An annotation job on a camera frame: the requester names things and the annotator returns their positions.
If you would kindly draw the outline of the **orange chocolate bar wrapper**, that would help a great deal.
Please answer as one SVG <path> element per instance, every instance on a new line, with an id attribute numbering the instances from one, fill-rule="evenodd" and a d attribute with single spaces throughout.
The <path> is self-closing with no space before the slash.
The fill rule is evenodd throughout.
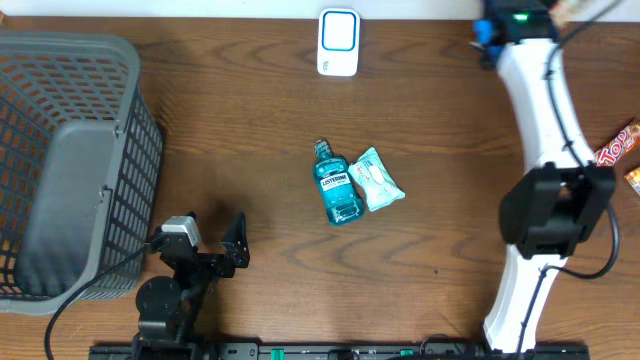
<path id="1" fill-rule="evenodd" d="M 634 117 L 605 146 L 595 152 L 597 166 L 613 166 L 639 143 L 639 117 Z"/>

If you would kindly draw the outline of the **blue Listerine mouthwash bottle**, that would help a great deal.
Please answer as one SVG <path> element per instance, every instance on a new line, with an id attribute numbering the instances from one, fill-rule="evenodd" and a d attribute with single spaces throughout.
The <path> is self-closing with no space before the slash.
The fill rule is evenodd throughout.
<path id="1" fill-rule="evenodd" d="M 330 225 L 342 226 L 363 217 L 364 203 L 358 195 L 348 164 L 344 157 L 336 155 L 326 140 L 314 144 L 316 163 L 314 181 L 321 194 Z"/>

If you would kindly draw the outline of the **yellow snack chip bag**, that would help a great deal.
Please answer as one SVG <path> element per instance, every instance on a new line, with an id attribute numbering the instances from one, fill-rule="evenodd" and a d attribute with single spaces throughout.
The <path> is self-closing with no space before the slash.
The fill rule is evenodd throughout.
<path id="1" fill-rule="evenodd" d="M 554 0 L 549 14 L 557 28 L 562 28 L 589 6 L 591 0 Z"/>

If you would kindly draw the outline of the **grey plastic basket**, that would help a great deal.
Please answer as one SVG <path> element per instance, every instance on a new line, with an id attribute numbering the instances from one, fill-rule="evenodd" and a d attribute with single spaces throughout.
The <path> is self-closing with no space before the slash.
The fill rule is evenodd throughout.
<path id="1" fill-rule="evenodd" d="M 140 70 L 117 36 L 2 32 L 3 312 L 136 286 L 163 152 Z"/>

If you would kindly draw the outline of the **mint green snack packet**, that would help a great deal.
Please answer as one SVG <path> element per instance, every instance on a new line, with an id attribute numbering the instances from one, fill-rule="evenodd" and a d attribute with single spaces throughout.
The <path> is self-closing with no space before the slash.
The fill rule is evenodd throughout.
<path id="1" fill-rule="evenodd" d="M 406 196 L 388 173 L 375 147 L 370 147 L 352 163 L 348 172 L 364 191 L 371 212 Z"/>

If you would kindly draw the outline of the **white barcode scanner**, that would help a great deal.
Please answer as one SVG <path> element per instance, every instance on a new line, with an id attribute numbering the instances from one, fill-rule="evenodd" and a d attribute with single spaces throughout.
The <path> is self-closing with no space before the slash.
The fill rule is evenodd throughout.
<path id="1" fill-rule="evenodd" d="M 323 76 L 352 77 L 357 73 L 360 15 L 352 9 L 327 8 L 319 15 L 317 71 Z"/>

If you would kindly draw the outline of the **small orange snack packet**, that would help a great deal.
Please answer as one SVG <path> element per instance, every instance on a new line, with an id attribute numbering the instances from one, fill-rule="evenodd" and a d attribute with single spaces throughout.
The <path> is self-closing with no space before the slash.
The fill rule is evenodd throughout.
<path id="1" fill-rule="evenodd" d="M 624 175 L 625 180 L 640 195 L 640 168 L 637 167 Z"/>

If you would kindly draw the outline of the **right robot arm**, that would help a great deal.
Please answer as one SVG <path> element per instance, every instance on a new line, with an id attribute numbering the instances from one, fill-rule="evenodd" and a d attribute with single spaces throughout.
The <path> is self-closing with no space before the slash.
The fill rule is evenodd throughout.
<path id="1" fill-rule="evenodd" d="M 564 74 L 562 53 L 581 23 L 567 35 L 554 24 L 551 1 L 484 0 L 473 26 L 486 66 L 505 85 L 524 156 L 522 179 L 499 206 L 506 261 L 496 300 L 483 324 L 491 355 L 530 359 L 536 327 L 555 277 L 594 280 L 606 275 L 620 252 L 611 197 L 616 175 L 599 167 L 585 140 Z M 567 268 L 601 216 L 607 216 L 612 248 L 592 273 Z"/>

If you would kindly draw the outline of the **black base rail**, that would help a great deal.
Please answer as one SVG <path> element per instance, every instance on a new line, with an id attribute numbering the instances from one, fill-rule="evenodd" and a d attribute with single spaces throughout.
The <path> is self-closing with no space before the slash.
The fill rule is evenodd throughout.
<path id="1" fill-rule="evenodd" d="M 453 341 L 428 341 L 421 345 L 288 345 L 232 342 L 170 348 L 139 341 L 130 345 L 97 345 L 89 360 L 205 359 L 205 360 L 385 360 L 385 359 L 505 359 L 589 360 L 584 345 L 544 345 L 518 354 L 490 351 L 481 345 Z"/>

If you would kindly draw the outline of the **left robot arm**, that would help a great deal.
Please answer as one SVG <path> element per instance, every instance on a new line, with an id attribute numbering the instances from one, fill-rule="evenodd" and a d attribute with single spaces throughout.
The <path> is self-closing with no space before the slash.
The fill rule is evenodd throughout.
<path id="1" fill-rule="evenodd" d="M 149 252 L 158 253 L 174 274 L 147 280 L 136 294 L 139 320 L 133 359 L 217 357 L 216 347 L 195 333 L 195 325 L 210 287 L 249 266 L 246 216 L 241 213 L 232 222 L 221 241 L 223 253 L 202 253 L 200 242 L 193 212 L 173 216 L 155 231 Z"/>

